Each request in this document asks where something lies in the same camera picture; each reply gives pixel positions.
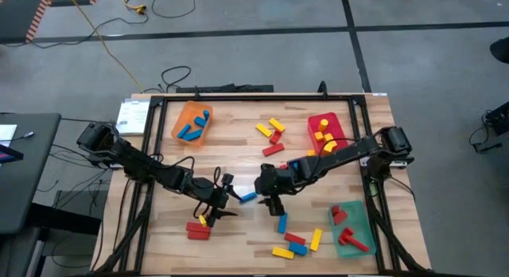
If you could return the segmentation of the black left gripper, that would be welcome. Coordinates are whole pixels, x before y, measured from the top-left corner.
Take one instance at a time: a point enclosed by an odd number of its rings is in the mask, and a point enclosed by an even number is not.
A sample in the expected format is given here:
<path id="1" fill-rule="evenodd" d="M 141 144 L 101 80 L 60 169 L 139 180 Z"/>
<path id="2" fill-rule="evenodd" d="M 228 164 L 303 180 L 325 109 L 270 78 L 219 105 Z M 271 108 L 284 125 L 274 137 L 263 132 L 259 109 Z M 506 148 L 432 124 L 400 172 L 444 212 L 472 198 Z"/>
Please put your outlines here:
<path id="1" fill-rule="evenodd" d="M 213 207 L 206 217 L 207 226 L 210 228 L 213 228 L 215 222 L 222 217 L 237 216 L 237 213 L 220 210 L 224 209 L 227 205 L 229 200 L 227 193 L 238 201 L 242 200 L 233 187 L 229 187 L 226 192 L 222 187 L 216 186 L 207 178 L 192 178 L 187 185 L 188 196 Z"/>

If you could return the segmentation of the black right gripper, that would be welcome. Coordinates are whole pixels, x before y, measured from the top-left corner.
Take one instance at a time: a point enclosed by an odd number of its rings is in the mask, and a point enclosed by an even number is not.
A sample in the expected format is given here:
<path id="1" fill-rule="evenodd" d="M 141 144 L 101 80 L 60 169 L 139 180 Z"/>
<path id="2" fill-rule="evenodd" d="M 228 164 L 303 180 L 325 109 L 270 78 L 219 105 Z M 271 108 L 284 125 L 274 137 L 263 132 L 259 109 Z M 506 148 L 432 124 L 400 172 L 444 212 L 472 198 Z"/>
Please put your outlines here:
<path id="1" fill-rule="evenodd" d="M 289 194 L 296 188 L 294 184 L 294 174 L 289 169 L 280 169 L 272 164 L 262 164 L 261 173 L 254 181 L 255 192 L 264 197 L 258 203 L 265 205 L 269 213 L 276 213 L 277 216 L 283 216 L 286 211 L 280 197 L 271 195 Z"/>

